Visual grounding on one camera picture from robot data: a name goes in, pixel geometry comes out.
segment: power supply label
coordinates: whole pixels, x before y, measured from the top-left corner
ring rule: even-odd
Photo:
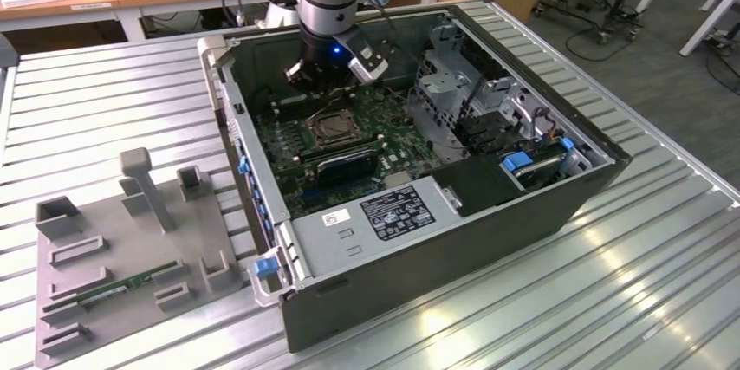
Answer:
[[[380,240],[391,240],[432,224],[432,216],[412,186],[360,203]]]

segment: metal slatted table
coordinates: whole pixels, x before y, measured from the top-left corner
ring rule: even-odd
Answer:
[[[496,5],[459,6],[635,155],[612,187],[555,236],[299,354],[244,288],[59,368],[740,366],[736,190]],[[34,357],[34,202],[119,193],[122,150],[152,150],[158,182],[198,163],[242,267],[256,249],[195,37],[24,56],[0,126],[0,367],[16,368]]]

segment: cpu socket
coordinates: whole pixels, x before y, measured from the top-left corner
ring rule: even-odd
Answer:
[[[316,116],[308,126],[314,140],[322,147],[342,145],[360,138],[362,130],[348,110]]]

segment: wheel caster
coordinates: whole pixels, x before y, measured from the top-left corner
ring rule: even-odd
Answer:
[[[639,33],[640,33],[640,28],[634,27],[632,30],[630,31],[630,35],[627,36],[627,39],[630,39],[631,41],[635,41],[635,38],[638,37]]]
[[[610,38],[612,38],[612,35],[610,35],[608,32],[599,32],[599,45],[604,45],[610,42]]]
[[[535,10],[532,11],[535,14],[535,17],[542,17],[543,13],[544,13],[544,6],[543,4],[538,4]]]

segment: metal bracket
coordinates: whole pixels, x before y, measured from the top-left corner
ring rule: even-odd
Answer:
[[[272,305],[275,305],[278,302],[280,302],[280,295],[288,293],[292,288],[288,286],[283,286],[283,288],[275,292],[266,290],[266,286],[263,286],[263,281],[258,276],[258,262],[260,260],[267,260],[272,257],[278,257],[278,254],[280,253],[280,251],[283,250],[283,248],[280,246],[274,247],[271,250],[268,250],[266,253],[263,253],[260,256],[255,256],[252,258],[248,259],[247,261],[247,272],[250,275],[250,281],[252,282],[252,290],[255,292],[255,301],[258,301],[258,304],[262,307],[270,307]],[[278,272],[278,275],[280,277],[280,283],[282,285],[287,284],[287,278],[286,278],[286,274],[283,273],[283,271],[280,270]]]

